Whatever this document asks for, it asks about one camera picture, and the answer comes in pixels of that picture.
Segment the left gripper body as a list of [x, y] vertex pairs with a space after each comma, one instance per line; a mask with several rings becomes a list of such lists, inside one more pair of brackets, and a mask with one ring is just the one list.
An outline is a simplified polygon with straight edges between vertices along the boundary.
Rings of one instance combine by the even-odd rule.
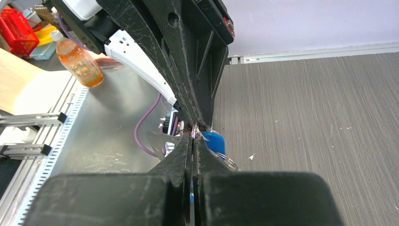
[[215, 94], [234, 41], [234, 25], [221, 0], [188, 0], [188, 28], [195, 46], [195, 77], [197, 94]]

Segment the large metal keyring disc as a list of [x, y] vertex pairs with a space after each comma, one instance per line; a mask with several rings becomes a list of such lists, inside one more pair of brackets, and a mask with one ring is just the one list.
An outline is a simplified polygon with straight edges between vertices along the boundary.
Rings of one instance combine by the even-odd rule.
[[[159, 158], [160, 160], [163, 160], [168, 154], [170, 154], [175, 146], [179, 143], [180, 141], [180, 135], [177, 136], [171, 136], [165, 133], [155, 133], [151, 131], [146, 132], [146, 138], [149, 141], [149, 144], [155, 153], [155, 156]], [[237, 164], [230, 159], [226, 155], [226, 159], [223, 160], [221, 157], [219, 157], [216, 153], [213, 152], [213, 155], [219, 158], [221, 161], [224, 162], [224, 164], [231, 170], [231, 171], [240, 171], [238, 168]]]

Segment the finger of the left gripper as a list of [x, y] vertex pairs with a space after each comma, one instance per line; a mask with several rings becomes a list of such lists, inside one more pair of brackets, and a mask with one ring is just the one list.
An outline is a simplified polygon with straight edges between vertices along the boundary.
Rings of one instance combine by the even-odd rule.
[[147, 0], [163, 41], [172, 87], [186, 121], [212, 126], [214, 99], [229, 53], [220, 0]]
[[197, 122], [197, 98], [190, 76], [179, 0], [99, 0], [119, 26], [105, 53], [139, 72], [172, 104], [181, 119]]

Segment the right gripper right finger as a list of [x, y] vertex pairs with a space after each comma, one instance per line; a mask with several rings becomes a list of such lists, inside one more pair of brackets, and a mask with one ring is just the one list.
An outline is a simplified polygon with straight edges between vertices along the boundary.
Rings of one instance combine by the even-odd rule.
[[232, 171], [197, 137], [192, 141], [197, 226], [341, 226], [325, 180], [309, 172]]

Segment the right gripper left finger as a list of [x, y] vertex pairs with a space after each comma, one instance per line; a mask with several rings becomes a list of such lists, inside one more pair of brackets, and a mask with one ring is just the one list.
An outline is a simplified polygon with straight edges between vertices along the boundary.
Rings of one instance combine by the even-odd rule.
[[25, 226], [185, 226], [190, 216], [193, 138], [147, 173], [61, 174], [49, 178]]

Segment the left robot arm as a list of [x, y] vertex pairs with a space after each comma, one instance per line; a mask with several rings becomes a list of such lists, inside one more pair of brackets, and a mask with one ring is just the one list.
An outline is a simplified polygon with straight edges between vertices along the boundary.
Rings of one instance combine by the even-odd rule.
[[234, 41], [221, 0], [54, 0], [52, 6], [89, 50], [130, 66], [201, 131]]

